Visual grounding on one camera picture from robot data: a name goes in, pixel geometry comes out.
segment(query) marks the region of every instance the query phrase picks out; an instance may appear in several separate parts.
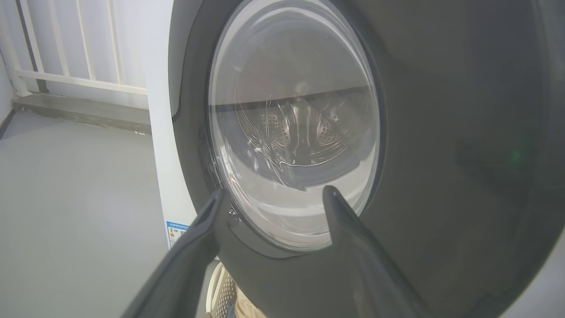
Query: blue and white sticker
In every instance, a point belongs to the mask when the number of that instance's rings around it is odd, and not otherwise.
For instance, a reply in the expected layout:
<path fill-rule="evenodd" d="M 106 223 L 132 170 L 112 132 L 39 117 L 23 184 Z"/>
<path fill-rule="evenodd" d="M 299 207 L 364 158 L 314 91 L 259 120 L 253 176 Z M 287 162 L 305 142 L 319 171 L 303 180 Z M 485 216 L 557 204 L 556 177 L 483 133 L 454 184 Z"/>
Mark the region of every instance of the blue and white sticker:
<path fill-rule="evenodd" d="M 181 235 L 188 230 L 188 225 L 173 223 L 167 221 L 167 231 L 169 233 L 169 245 L 171 248 L 179 241 Z"/>

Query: clothes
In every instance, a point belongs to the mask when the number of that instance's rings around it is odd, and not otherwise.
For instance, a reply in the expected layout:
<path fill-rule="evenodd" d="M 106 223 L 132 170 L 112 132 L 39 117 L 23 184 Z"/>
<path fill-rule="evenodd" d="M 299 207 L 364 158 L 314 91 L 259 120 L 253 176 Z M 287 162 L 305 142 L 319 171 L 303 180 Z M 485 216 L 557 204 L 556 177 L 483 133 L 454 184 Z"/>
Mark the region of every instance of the clothes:
<path fill-rule="evenodd" d="M 267 318 L 255 305 L 249 301 L 249 298 L 237 288 L 236 299 L 236 318 Z"/>
<path fill-rule="evenodd" d="M 228 306 L 228 318 L 236 318 L 236 304 L 230 303 Z"/>

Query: beige cloth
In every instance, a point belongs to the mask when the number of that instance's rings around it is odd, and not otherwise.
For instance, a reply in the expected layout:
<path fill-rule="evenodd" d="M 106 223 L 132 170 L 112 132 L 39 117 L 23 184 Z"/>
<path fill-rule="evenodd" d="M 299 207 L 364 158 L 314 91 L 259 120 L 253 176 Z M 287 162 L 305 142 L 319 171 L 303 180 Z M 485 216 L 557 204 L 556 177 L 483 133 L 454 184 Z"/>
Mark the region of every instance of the beige cloth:
<path fill-rule="evenodd" d="M 249 298 L 237 288 L 236 298 L 236 317 L 237 318 L 267 318 L 255 305 L 251 303 Z"/>

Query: concrete ledge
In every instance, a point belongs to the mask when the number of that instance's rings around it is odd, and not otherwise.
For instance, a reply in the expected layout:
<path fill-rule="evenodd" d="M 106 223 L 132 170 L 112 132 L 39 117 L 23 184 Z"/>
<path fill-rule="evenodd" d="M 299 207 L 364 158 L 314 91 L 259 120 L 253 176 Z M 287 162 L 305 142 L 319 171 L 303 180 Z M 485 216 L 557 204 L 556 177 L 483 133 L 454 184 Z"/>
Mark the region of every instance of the concrete ledge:
<path fill-rule="evenodd" d="M 12 100 L 12 107 L 20 113 L 151 134 L 146 109 L 50 94 L 17 97 Z"/>

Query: blue cloth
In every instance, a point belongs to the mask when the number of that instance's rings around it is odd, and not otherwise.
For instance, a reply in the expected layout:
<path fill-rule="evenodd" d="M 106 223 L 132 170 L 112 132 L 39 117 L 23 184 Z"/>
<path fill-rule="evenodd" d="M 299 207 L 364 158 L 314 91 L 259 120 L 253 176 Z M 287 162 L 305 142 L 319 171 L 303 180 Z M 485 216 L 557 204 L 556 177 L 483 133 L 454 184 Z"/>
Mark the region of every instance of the blue cloth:
<path fill-rule="evenodd" d="M 236 318 L 236 304 L 230 303 L 228 306 L 228 318 Z"/>

